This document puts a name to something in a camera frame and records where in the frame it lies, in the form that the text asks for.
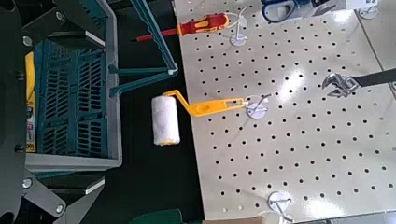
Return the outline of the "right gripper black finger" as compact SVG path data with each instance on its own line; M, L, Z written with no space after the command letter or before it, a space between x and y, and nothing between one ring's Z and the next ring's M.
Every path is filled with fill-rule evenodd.
M103 49L104 35L80 0L15 0L23 41L49 40L67 49Z
M25 170L22 180L22 198L36 205L54 218L53 224L80 224L105 187L106 180L100 177L85 189L48 189L33 173ZM82 196L67 205L57 195L81 193Z

